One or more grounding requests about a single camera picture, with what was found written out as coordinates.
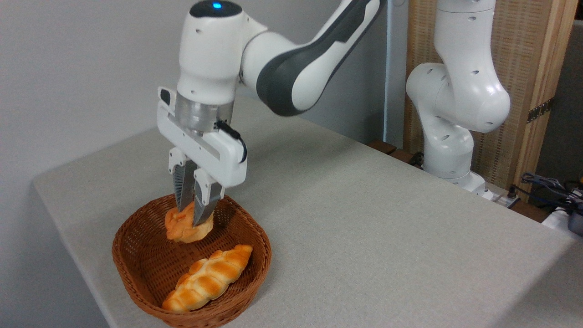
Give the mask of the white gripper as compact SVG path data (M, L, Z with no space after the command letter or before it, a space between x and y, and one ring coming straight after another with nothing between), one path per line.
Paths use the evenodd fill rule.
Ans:
M159 87L158 94L158 129L175 146L169 151L169 172L176 206L182 212L194 201L196 227L210 218L225 188L245 181L245 148L222 129L198 135L180 128L174 116L176 91Z

